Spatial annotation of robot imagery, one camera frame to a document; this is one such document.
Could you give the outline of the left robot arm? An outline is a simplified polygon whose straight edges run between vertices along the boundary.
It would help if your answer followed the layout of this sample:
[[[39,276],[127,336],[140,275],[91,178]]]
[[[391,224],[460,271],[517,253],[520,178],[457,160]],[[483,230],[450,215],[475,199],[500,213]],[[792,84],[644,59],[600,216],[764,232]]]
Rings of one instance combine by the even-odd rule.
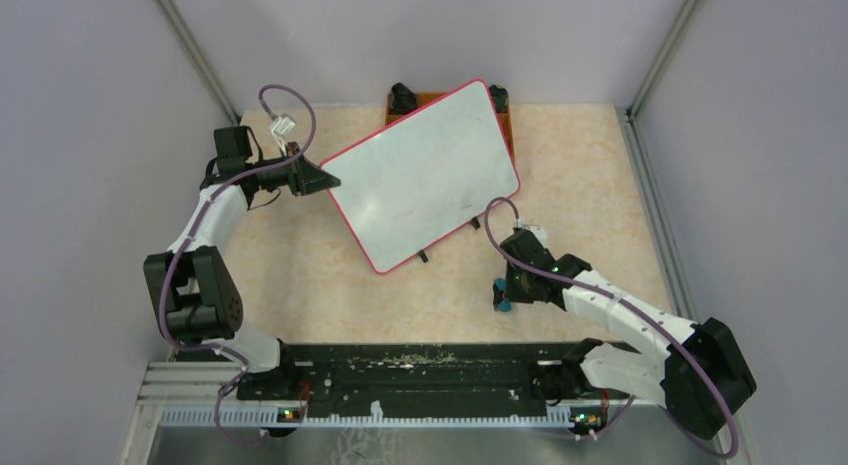
[[[143,272],[162,337],[179,352],[210,352],[234,362],[238,383],[260,383],[277,399],[292,396],[300,373],[286,345],[247,322],[242,297],[224,251],[259,191],[286,188],[296,197],[338,187],[341,181],[289,142],[288,116],[270,131],[281,155],[254,153],[248,126],[217,129],[217,172],[207,173],[188,224],[167,251],[148,256]]]

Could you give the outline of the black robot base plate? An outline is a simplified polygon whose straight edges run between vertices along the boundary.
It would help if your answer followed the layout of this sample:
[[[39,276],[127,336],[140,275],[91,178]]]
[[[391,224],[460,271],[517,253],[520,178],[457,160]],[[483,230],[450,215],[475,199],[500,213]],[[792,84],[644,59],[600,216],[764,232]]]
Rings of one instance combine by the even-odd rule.
[[[578,382],[582,342],[287,345],[291,387],[240,384],[238,399],[292,400],[314,418],[535,418],[549,405],[624,398]]]

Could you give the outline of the pink framed whiteboard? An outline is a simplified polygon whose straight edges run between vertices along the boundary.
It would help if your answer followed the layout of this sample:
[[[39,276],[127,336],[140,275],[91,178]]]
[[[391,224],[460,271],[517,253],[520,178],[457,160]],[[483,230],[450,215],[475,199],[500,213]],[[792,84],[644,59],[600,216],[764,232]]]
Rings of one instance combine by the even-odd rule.
[[[387,274],[521,187],[488,84],[471,80],[320,164],[372,270]]]

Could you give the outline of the blue whiteboard eraser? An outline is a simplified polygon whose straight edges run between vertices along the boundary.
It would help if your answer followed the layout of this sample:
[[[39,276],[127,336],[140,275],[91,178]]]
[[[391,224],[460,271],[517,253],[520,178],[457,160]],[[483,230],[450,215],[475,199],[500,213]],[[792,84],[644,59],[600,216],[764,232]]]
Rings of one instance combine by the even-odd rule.
[[[493,291],[493,309],[498,313],[509,313],[512,310],[512,303],[506,297],[507,283],[504,278],[497,278],[492,285]]]

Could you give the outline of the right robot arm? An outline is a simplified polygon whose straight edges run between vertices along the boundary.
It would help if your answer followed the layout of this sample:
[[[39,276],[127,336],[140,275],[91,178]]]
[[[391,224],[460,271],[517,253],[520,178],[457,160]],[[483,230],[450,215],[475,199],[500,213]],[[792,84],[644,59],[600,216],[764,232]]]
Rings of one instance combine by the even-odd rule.
[[[627,350],[587,339],[563,370],[576,397],[612,389],[660,406],[683,430],[712,439],[756,392],[730,328],[673,315],[613,285],[586,261],[554,258],[533,227],[501,245],[507,267],[495,302],[553,304],[603,326]]]

